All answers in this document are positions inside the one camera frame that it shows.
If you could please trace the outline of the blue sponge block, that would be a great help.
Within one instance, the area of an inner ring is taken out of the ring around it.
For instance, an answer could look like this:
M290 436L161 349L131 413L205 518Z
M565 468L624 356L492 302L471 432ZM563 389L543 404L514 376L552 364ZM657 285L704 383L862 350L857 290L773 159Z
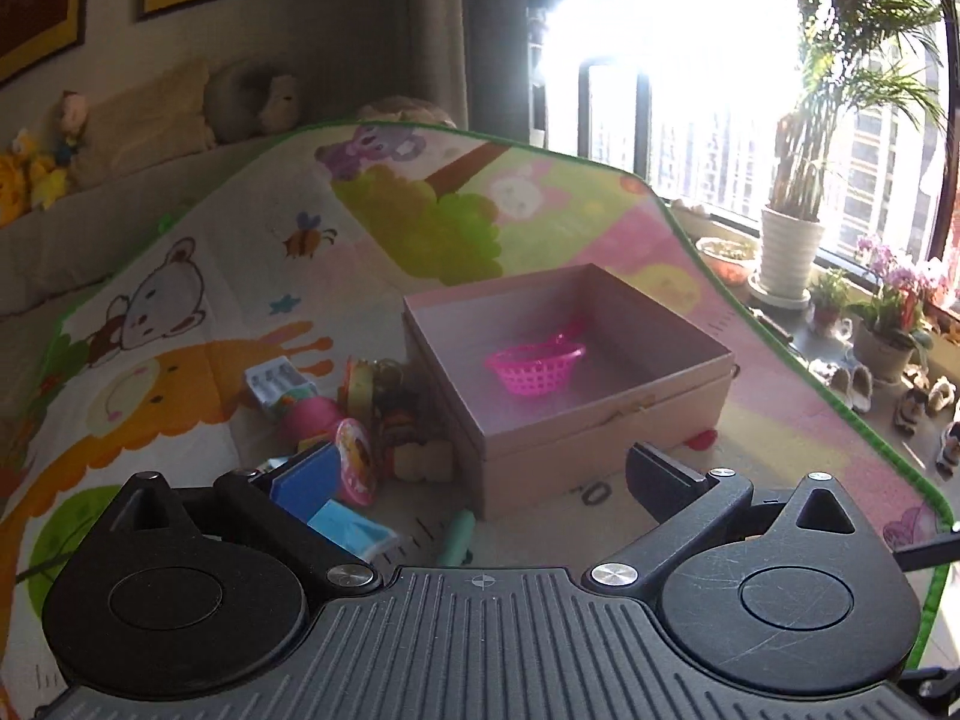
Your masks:
M400 535L336 500L327 500L308 520L314 532L353 556L371 562L400 543Z

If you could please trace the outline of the white USB battery charger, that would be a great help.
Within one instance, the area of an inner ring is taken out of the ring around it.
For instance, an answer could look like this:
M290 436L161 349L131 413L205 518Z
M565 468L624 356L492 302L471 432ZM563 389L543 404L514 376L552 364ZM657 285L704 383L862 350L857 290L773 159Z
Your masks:
M260 409L270 416L281 416L298 401L319 395L316 384L286 356L247 367L244 382Z

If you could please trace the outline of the wooden doll keychain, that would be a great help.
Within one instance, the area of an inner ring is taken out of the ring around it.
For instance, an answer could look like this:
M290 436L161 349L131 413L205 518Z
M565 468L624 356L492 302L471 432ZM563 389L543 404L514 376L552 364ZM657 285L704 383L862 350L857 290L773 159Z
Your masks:
M338 406L368 431L383 478L394 476L394 452L418 442L418 395L393 359L348 358Z

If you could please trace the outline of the beige peg doll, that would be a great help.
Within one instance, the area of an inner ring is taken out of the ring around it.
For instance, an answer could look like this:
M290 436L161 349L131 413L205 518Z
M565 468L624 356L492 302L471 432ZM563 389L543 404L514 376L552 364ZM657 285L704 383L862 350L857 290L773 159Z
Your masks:
M455 475L454 447L443 439L399 445L392 450L392 471L407 483L451 483Z

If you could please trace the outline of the pink plastic toy basket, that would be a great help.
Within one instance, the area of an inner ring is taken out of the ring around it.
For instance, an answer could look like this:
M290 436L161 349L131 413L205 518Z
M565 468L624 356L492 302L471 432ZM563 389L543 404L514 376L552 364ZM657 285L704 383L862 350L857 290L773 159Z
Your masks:
M518 397L543 397L568 387L574 367L586 355L584 325L568 323L553 337L540 343L516 344L494 351L485 358L485 367L500 381L506 392Z

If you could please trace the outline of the pink green squishy figure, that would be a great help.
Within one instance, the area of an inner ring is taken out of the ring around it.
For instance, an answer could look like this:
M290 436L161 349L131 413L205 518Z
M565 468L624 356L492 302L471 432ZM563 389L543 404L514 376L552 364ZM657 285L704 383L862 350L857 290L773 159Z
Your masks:
M322 395L299 400L286 397L280 405L278 430L286 444L293 447L329 440L343 419L335 401Z

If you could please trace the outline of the pink cardboard box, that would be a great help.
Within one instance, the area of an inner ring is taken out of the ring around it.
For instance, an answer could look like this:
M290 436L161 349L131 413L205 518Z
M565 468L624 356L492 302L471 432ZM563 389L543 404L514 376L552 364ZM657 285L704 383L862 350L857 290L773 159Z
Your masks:
M584 325L568 387L506 392L485 358ZM636 442L674 449L718 426L736 361L679 314L597 265L413 294L407 353L483 520L621 472Z

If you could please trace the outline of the teal marker pen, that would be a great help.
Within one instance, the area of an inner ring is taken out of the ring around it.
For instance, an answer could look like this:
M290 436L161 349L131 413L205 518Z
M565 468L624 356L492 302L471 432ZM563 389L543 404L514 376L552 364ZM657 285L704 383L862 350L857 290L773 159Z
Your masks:
M441 550L436 556L438 567L460 567L467 561L467 553L475 532L475 515L469 509L462 509L449 520L444 530Z

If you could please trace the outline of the red plant bowl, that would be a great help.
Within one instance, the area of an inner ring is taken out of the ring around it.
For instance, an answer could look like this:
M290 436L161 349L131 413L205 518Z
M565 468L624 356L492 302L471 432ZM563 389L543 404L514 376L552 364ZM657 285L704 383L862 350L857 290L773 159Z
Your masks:
M754 244L724 238L699 238L695 247L704 263L727 288L747 284L757 258Z

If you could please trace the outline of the colourful cartoon play mat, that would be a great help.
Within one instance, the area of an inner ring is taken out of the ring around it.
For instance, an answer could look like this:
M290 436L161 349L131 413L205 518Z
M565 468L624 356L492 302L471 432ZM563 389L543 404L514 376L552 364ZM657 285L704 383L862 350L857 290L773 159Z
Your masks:
M693 322L739 365L711 458L768 486L833 473L892 546L952 507L737 304L638 177L425 128L421 153L334 182L319 151L345 125L278 140L68 309L2 455L2 712L64 681L41 632L47 590L122 481L200 486L277 450L244 371L286 356L325 395L348 358L402 358L412 294L597 265Z

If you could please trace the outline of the grey sofa bed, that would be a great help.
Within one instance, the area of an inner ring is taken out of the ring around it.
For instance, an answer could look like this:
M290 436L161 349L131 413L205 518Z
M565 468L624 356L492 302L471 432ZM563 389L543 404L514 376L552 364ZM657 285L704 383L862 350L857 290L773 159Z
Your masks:
M3 419L25 405L57 317L137 257L163 218L205 199L273 144L256 138L167 161L3 227Z

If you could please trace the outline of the beige pillow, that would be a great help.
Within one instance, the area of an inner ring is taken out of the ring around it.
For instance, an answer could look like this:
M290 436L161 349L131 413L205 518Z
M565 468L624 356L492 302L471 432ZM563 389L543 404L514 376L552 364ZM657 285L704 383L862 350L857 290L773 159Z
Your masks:
M217 144L206 121L210 68L190 60L89 110L70 176L80 190L145 171Z

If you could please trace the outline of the yellow duck plush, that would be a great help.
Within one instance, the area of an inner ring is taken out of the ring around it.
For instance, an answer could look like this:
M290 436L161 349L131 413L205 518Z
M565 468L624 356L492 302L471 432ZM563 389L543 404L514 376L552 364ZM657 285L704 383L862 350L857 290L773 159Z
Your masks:
M25 128L2 153L0 224L8 226L31 211L50 210L68 193L68 171Z

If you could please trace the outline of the grey neck pillow plush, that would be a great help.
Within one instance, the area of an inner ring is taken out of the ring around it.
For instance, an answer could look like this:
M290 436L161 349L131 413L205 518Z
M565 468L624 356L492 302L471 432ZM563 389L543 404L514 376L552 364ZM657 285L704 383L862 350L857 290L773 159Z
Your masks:
M268 62L236 62L206 83L203 112L218 143L288 132L301 122L298 78Z

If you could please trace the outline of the small doll plush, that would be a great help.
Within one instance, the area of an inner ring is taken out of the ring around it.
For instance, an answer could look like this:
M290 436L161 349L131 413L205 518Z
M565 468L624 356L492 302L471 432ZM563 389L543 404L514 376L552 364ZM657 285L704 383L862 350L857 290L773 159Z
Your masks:
M88 121L88 101L82 93L64 91L60 99L59 144L55 150L55 161L59 166L68 166L71 158L82 143Z

